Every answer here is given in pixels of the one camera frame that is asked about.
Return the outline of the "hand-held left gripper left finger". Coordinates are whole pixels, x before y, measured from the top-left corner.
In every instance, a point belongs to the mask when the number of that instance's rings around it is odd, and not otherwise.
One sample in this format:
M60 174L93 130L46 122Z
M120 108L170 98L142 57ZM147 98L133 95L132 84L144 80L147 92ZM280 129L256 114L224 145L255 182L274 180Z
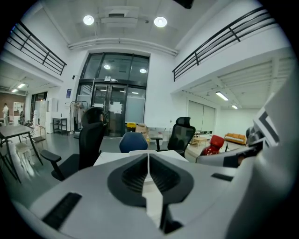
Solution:
M145 207L143 184L148 175L148 155L137 155L132 161L116 168L107 179L112 195L128 206Z

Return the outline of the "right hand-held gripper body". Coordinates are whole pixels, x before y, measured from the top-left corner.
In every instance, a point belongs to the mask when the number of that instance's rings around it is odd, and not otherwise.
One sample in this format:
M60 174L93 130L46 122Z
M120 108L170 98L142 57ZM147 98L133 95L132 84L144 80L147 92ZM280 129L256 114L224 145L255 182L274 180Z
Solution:
M265 105L256 123L269 146L254 161L228 239L299 236L299 80L290 78Z

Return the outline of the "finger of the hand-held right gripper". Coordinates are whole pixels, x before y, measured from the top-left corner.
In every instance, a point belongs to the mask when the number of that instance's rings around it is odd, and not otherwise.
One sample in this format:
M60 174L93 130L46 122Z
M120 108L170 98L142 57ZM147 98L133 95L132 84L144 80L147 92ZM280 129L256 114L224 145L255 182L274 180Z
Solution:
M217 167L237 168L244 159L255 157L264 146L265 140L260 140L249 144L249 146L231 151L199 156L196 159L196 163Z

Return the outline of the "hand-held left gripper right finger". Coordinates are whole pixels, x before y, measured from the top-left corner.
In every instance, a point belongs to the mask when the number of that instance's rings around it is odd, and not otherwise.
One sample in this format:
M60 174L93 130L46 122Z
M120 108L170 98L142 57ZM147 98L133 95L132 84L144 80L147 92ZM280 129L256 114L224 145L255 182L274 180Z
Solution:
M168 234L183 226L173 219L169 205L181 203L187 198L193 189L194 179L189 172L155 154L149 155L149 173L163 197L159 228Z

